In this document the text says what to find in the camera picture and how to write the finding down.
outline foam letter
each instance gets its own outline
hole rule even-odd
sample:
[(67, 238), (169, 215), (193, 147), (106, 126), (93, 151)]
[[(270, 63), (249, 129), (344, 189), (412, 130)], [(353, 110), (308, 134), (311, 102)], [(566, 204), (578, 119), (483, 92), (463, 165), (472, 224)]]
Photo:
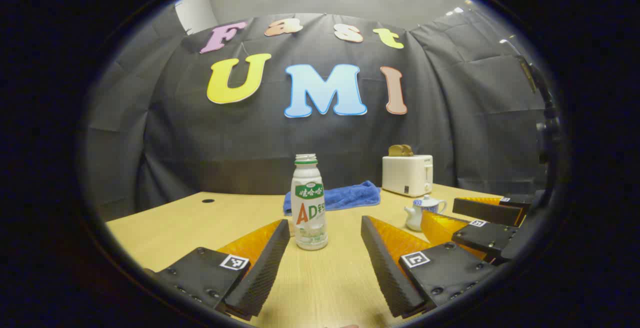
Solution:
[(301, 31), (303, 26), (300, 25), (298, 19), (283, 19), (269, 24), (269, 29), (264, 32), (266, 36), (276, 36), (284, 33), (292, 33)]
[(247, 23), (242, 22), (213, 29), (211, 38), (208, 39), (206, 47), (202, 48), (200, 53), (205, 54), (214, 50), (222, 49), (222, 47), (224, 47), (222, 39), (224, 39), (225, 41), (230, 41), (234, 36), (236, 36), (236, 32), (238, 31), (238, 29), (244, 29), (246, 27)]
[(357, 75), (360, 69), (355, 65), (334, 66), (326, 82), (308, 64), (292, 65), (285, 69), (291, 75), (291, 104), (285, 109), (287, 118), (304, 118), (311, 115), (307, 105), (307, 94), (320, 114), (326, 114), (329, 104), (338, 95), (338, 103), (333, 112), (338, 115), (363, 115), (367, 107), (362, 104), (358, 90)]
[(300, 224), (301, 221), (309, 221), (309, 219), (307, 218), (307, 212), (305, 211), (304, 203), (302, 203), (302, 205), (300, 206), (300, 213), (297, 215), (296, 225)]
[(364, 40), (358, 28), (352, 25), (336, 24), (333, 28), (335, 29), (333, 33), (338, 39), (352, 41), (354, 43), (361, 43)]
[(389, 29), (373, 29), (373, 32), (380, 35), (380, 40), (392, 48), (402, 49), (405, 46), (402, 43), (398, 43), (394, 38), (399, 38), (398, 34), (389, 31)]
[(402, 73), (388, 66), (381, 66), (380, 72), (386, 77), (386, 88), (389, 97), (389, 102), (386, 103), (386, 111), (391, 114), (406, 114), (407, 106), (402, 99), (402, 86), (400, 85)]
[(246, 81), (238, 88), (229, 88), (229, 75), (231, 68), (237, 63), (238, 59), (226, 59), (219, 61), (211, 66), (211, 79), (208, 81), (206, 88), (206, 97), (216, 104), (235, 103), (240, 100), (247, 99), (260, 88), (263, 79), (263, 71), (265, 70), (265, 61), (272, 58), (271, 54), (254, 54), (246, 58), (249, 63), (249, 72), (246, 75)]

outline yellow letter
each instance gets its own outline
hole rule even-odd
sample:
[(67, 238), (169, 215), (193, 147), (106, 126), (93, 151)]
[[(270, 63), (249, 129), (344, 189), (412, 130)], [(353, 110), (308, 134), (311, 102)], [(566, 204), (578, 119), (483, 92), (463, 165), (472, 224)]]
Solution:
[(269, 24), (269, 29), (264, 32), (266, 36), (276, 36), (284, 33), (292, 33), (301, 31), (303, 26), (300, 25), (298, 19), (283, 19)]
[(392, 48), (402, 49), (405, 46), (402, 43), (398, 43), (394, 38), (399, 38), (398, 34), (389, 31), (389, 29), (373, 29), (373, 32), (380, 35), (380, 40)]
[(237, 63), (238, 59), (226, 59), (219, 61), (211, 66), (211, 79), (208, 81), (206, 88), (206, 97), (216, 104), (235, 103), (240, 100), (247, 99), (260, 88), (263, 80), (263, 71), (265, 70), (265, 62), (272, 58), (271, 54), (254, 54), (247, 56), (246, 61), (249, 63), (249, 72), (246, 75), (246, 81), (238, 88), (229, 88), (229, 75), (231, 68)]
[(364, 40), (362, 35), (359, 34), (360, 31), (358, 28), (353, 25), (336, 24), (333, 28), (335, 29), (333, 33), (338, 39), (352, 41), (354, 43), (361, 43)]

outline green label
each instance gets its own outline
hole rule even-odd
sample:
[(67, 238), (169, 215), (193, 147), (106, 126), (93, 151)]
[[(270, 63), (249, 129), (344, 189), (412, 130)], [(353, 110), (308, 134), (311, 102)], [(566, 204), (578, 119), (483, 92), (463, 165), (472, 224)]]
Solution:
[(322, 184), (311, 182), (303, 186), (295, 186), (295, 194), (302, 199), (315, 199), (324, 196), (325, 189)]

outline bottle label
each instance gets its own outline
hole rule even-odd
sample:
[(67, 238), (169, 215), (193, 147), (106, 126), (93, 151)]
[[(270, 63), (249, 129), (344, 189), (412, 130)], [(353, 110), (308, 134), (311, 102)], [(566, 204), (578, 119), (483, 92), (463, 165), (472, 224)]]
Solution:
[(309, 182), (296, 185), (291, 198), (295, 239), (302, 244), (320, 244), (327, 239), (325, 187)]
[(295, 186), (295, 194), (302, 199), (316, 199), (324, 196), (325, 189), (322, 187), (322, 184), (311, 182), (305, 185)]

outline screw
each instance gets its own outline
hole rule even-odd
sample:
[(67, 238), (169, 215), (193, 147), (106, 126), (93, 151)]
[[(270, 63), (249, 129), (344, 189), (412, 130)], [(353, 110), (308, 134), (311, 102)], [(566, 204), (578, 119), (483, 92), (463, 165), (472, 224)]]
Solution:
[(216, 291), (213, 289), (207, 289), (206, 293), (214, 298), (220, 298), (220, 294), (217, 294)]

